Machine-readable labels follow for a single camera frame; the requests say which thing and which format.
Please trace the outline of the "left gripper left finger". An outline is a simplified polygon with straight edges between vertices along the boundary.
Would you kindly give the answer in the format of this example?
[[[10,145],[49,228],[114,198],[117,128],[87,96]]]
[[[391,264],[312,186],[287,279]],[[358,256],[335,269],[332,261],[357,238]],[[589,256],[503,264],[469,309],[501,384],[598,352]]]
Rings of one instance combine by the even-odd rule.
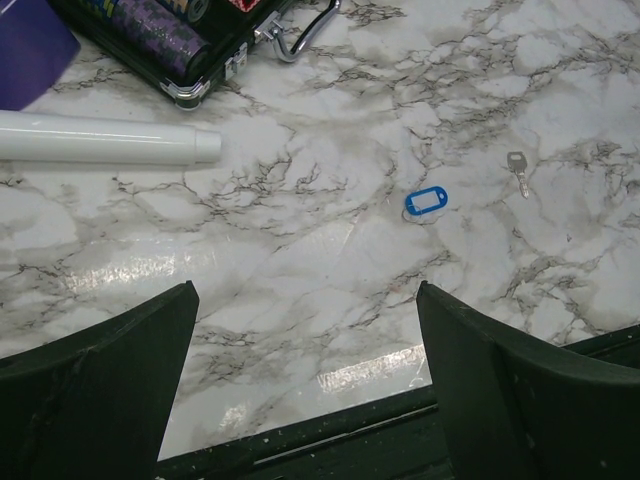
[[[3,358],[2,478],[154,478],[198,308],[181,283]]]

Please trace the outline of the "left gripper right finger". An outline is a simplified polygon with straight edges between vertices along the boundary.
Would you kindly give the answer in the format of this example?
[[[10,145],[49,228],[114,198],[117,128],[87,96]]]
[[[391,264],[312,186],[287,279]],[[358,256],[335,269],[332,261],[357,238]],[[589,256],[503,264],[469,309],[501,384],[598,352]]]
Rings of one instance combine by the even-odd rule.
[[[422,282],[421,334],[458,479],[636,479],[639,362],[558,347]]]

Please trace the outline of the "silver key with keyring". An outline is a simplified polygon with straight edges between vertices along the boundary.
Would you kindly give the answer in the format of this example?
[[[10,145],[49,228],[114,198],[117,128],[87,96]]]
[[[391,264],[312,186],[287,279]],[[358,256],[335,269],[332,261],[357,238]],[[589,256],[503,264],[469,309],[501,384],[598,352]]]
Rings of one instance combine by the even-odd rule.
[[[523,152],[512,151],[507,154],[507,165],[509,169],[515,174],[521,195],[525,198],[529,198],[529,187],[525,177],[527,168],[527,159]]]

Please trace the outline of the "blue key fob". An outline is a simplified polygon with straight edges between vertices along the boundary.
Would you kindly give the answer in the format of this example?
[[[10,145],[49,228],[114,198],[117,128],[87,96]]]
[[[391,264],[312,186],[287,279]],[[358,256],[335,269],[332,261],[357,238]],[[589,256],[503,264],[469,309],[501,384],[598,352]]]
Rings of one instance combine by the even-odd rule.
[[[447,191],[441,186],[431,186],[409,193],[404,200],[403,218],[412,223],[432,220],[449,201]]]

